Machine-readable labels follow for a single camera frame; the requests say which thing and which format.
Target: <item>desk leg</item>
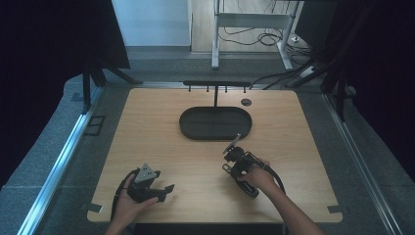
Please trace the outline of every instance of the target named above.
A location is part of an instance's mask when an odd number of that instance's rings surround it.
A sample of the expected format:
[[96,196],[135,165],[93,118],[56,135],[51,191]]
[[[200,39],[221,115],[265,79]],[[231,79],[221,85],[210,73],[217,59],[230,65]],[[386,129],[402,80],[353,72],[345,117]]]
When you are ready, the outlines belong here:
[[280,52],[281,59],[283,60],[284,66],[287,71],[293,69],[293,65],[290,62],[290,58],[288,58],[286,52],[286,46],[288,42],[288,38],[290,37],[291,29],[293,28],[294,20],[296,19],[297,9],[299,8],[300,1],[296,2],[296,5],[293,11],[290,13],[290,18],[287,22],[287,27],[283,31],[283,40],[277,43],[278,51]]
[[214,38],[211,45],[211,68],[217,70],[219,68],[219,5],[220,0],[214,2]]

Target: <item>wooden table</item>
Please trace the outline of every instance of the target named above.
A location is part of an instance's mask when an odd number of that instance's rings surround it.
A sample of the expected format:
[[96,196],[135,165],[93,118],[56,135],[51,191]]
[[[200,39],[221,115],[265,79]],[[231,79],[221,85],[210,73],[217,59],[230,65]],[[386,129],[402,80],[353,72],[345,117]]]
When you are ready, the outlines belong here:
[[[282,222],[279,213],[262,194],[248,197],[227,174],[222,154],[228,141],[195,141],[183,136],[181,114],[195,106],[212,106],[214,92],[205,89],[145,89],[130,91],[113,144],[92,203],[101,212],[89,211],[88,219],[109,221],[114,192],[125,175],[148,164],[160,170],[154,189],[175,184],[164,203],[140,213],[145,223],[253,223]],[[241,100],[251,99],[244,107]],[[219,90],[218,106],[235,106],[253,119],[251,133],[237,146],[270,160],[284,182],[287,195],[316,222],[340,222],[324,165],[292,91]]]

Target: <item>gray carpet floor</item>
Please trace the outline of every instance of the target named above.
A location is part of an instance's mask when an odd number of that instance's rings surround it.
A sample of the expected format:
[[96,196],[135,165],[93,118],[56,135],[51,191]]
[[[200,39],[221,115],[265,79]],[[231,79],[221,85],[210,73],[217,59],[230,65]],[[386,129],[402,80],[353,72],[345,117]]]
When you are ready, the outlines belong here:
[[[180,87],[179,81],[188,79],[254,81],[264,75],[283,70],[281,61],[269,55],[259,56],[256,59],[247,59],[250,55],[242,57],[224,55],[219,70],[210,69],[207,55],[189,57],[186,54],[176,57],[167,54],[162,59],[146,57],[146,53],[140,56],[143,58],[131,58],[131,70],[125,72],[143,80],[143,85],[130,85],[105,70],[108,84],[93,114],[93,117],[105,117],[104,125],[98,135],[87,134],[82,137],[36,234],[104,233],[108,224],[89,222],[86,217],[87,211],[83,211],[80,207],[83,203],[90,203],[92,200],[117,122],[131,88],[155,84]],[[319,225],[327,234],[389,234],[322,98],[319,90],[322,78],[314,79],[295,89],[344,212],[342,222]],[[282,83],[296,79],[299,78],[286,79]],[[269,84],[275,80],[275,77],[268,78],[261,83]],[[280,84],[273,86],[272,89],[281,89]],[[81,85],[80,76],[67,82],[60,106],[35,146],[1,190],[0,234],[16,234],[19,231],[79,118],[83,106]],[[364,161],[391,206],[402,234],[414,234],[414,183],[385,143],[355,109],[351,100],[345,102],[345,116],[346,124]],[[94,128],[88,127],[85,133],[95,132]]]

